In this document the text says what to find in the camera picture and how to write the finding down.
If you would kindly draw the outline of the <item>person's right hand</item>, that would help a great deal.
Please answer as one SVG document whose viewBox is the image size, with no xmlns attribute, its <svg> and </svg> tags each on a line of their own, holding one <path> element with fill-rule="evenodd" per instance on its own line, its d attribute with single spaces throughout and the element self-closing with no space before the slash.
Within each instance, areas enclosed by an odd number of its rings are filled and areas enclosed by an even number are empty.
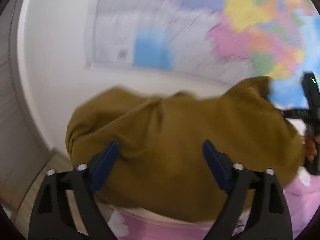
<svg viewBox="0 0 320 240">
<path fill-rule="evenodd" d="M 304 145 L 305 145 L 305 156 L 310 161 L 314 160 L 317 155 L 316 144 L 320 143 L 320 137 L 317 135 L 315 138 L 310 137 L 309 133 L 306 131 L 304 134 Z"/>
</svg>

